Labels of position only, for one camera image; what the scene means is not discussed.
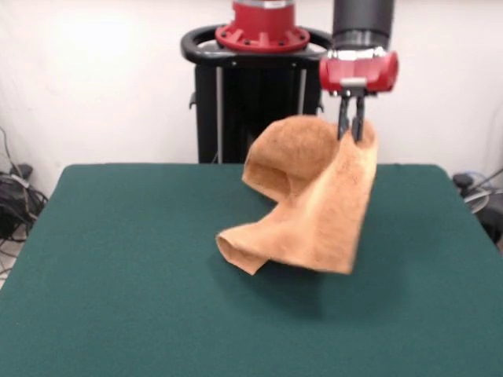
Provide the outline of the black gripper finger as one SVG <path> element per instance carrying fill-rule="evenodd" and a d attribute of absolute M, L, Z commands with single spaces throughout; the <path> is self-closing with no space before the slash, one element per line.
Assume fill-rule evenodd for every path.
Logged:
<path fill-rule="evenodd" d="M 340 108 L 339 108 L 339 118 L 337 124 L 338 139 L 341 140 L 344 134 L 349 129 L 349 118 L 347 115 L 348 106 L 351 96 L 347 93 L 340 95 Z"/>
<path fill-rule="evenodd" d="M 364 130 L 364 118 L 365 118 L 365 97 L 358 96 L 356 100 L 356 112 L 352 121 L 351 133 L 354 141 L 360 141 L 362 139 Z"/>

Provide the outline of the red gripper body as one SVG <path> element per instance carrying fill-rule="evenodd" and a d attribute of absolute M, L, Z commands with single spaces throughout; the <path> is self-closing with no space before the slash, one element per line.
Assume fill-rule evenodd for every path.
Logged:
<path fill-rule="evenodd" d="M 320 60 L 321 88 L 340 97 L 391 92 L 398 78 L 398 54 L 385 49 L 331 50 Z"/>

